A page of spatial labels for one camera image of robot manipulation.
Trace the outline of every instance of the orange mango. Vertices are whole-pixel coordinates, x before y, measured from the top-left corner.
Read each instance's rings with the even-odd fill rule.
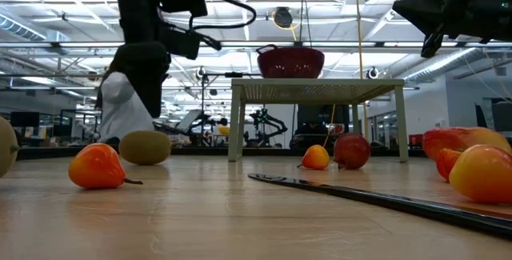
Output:
[[[450,172],[454,168],[455,163],[461,154],[462,152],[447,148],[442,149],[439,152],[438,159],[435,161],[435,164],[438,168],[439,174],[445,180],[449,181]]]
[[[329,153],[320,145],[313,145],[302,157],[302,164],[305,168],[324,170],[329,165]]]
[[[512,156],[494,146],[472,146],[457,159],[450,184],[476,202],[512,204]]]
[[[118,153],[102,143],[82,149],[71,161],[68,175],[74,184],[86,189],[116,188],[125,182],[142,184],[126,178]]]
[[[512,154],[512,148],[505,137],[487,128],[443,127],[429,130],[423,135],[423,149],[428,158],[434,161],[444,148],[463,152],[480,144],[495,146]]]

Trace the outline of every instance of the kiwi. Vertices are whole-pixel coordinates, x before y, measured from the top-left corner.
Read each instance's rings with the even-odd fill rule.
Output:
[[[0,116],[0,178],[13,167],[18,150],[18,140],[13,127]]]
[[[162,132],[135,131],[119,143],[119,153],[136,165],[155,165],[164,162],[170,154],[170,140]]]

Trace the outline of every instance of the desk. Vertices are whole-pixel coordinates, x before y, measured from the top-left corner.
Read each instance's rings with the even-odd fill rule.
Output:
[[[358,104],[394,91],[400,162],[409,160],[401,79],[232,79],[230,146],[228,160],[242,156],[246,104],[339,104],[352,105],[352,119],[359,119]],[[359,121],[354,132],[361,133]]]

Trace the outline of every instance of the ceiling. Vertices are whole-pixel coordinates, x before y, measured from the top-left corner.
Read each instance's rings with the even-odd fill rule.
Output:
[[[395,0],[359,0],[361,25],[358,25],[357,0],[308,0],[309,20],[302,20],[302,35],[297,28],[279,29],[273,21],[277,7],[288,7],[294,18],[294,26],[301,23],[301,0],[244,0],[256,9],[256,21],[245,29],[202,30],[224,42],[224,49],[215,52],[208,47],[200,49],[197,60],[174,57],[170,67],[172,78],[164,82],[164,100],[170,104],[187,104],[180,108],[197,108],[198,100],[192,89],[185,92],[185,86],[197,86],[197,68],[203,67],[208,73],[240,71],[258,73],[258,54],[255,49],[264,43],[291,46],[293,41],[312,41],[316,49],[324,51],[326,63],[322,78],[358,78],[360,62],[358,56],[358,35],[361,33],[363,46],[362,68],[372,67],[387,75],[398,77],[424,59],[419,57],[423,34],[409,24],[391,7]],[[207,0],[208,16],[196,18],[194,24],[232,24],[249,17],[236,6],[220,0]],[[188,13],[164,14],[168,22],[184,26]],[[0,71],[4,74],[34,74],[39,78],[16,78],[10,83],[15,86],[60,86],[70,96],[94,99],[97,79],[73,77],[93,72],[101,74],[109,65],[115,48],[122,43],[122,30],[118,25],[117,0],[0,0],[0,24],[2,19],[16,23],[26,29],[23,37],[17,36],[6,25],[0,25]],[[86,42],[65,48],[64,53],[44,49],[39,41]],[[374,47],[376,42],[385,45]],[[453,46],[440,50],[440,54],[456,51]],[[68,74],[69,77],[46,79],[48,74]],[[214,113],[221,112],[230,98],[230,80],[219,77],[210,84],[217,87],[218,94],[206,93]]]

